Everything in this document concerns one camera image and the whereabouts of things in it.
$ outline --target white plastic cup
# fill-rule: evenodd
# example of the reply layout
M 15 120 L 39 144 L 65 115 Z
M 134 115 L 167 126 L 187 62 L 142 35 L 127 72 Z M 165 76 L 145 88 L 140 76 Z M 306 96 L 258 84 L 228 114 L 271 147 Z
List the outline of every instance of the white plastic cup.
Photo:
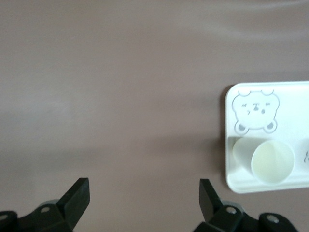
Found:
M 270 185 L 285 180 L 295 165 L 293 150 L 277 140 L 240 138 L 233 146 L 233 156 L 256 179 Z

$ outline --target white plastic tray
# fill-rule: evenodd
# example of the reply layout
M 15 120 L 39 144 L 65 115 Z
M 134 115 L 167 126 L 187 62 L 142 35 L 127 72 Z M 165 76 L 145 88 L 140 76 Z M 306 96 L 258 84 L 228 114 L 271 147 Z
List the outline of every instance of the white plastic tray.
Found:
M 277 185 L 255 179 L 233 158 L 233 145 L 241 137 L 287 143 L 295 153 L 291 175 Z M 225 157 L 226 181 L 234 192 L 309 187 L 309 81 L 233 86 L 225 98 Z

